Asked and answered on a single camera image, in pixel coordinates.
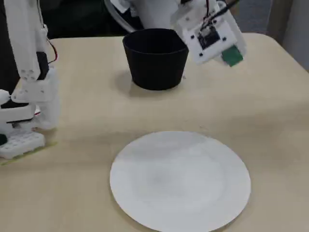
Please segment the beige table surface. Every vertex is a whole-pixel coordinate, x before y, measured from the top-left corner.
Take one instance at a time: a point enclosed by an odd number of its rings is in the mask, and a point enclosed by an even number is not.
[[[188,61],[180,86],[136,87],[122,38],[59,39],[57,145],[0,167],[1,232],[149,232],[114,202],[116,154],[153,131],[198,131],[246,163],[252,195],[219,231],[309,231],[309,75],[271,38],[246,34],[234,68]]]

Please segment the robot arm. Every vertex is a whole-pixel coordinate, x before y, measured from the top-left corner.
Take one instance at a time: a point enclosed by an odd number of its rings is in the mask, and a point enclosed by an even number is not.
[[[20,77],[10,98],[0,92],[0,157],[11,159],[44,146],[33,128],[54,128],[59,116],[58,79],[48,63],[47,27],[38,0],[4,0],[9,38]]]
[[[145,28],[174,28],[196,63],[215,58],[233,66],[246,52],[242,34],[222,0],[111,1],[121,12],[134,6]],[[57,74],[47,60],[47,27],[39,0],[4,0],[4,5],[20,76],[20,88],[11,96],[0,90],[0,157],[11,159],[44,146],[44,136],[32,128],[48,130],[57,125],[59,97]]]
[[[174,29],[187,44],[193,60],[198,64],[215,59],[234,66],[246,54],[242,33],[229,11],[238,0],[229,0],[228,5],[224,0],[111,2],[120,12],[125,12],[129,7],[135,8],[145,28]]]

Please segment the background wall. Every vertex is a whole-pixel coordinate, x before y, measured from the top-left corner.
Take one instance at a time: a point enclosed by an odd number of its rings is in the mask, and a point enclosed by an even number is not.
[[[242,32],[267,31],[272,0],[241,0],[235,14]]]
[[[309,0],[294,0],[283,47],[309,71]]]

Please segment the black cup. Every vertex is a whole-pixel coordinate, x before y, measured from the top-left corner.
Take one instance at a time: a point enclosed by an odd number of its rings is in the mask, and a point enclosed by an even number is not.
[[[177,86],[183,76],[189,50],[170,29],[145,29],[123,39],[133,82],[149,90]]]

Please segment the dark background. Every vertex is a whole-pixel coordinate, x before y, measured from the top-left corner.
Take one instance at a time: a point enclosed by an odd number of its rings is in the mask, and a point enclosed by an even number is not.
[[[68,37],[117,36],[127,32],[110,16],[102,0],[63,0],[54,9],[44,10],[44,23],[50,39]],[[135,28],[142,28],[130,11],[124,19]],[[0,0],[0,89],[12,93],[19,75],[8,36],[3,0]]]

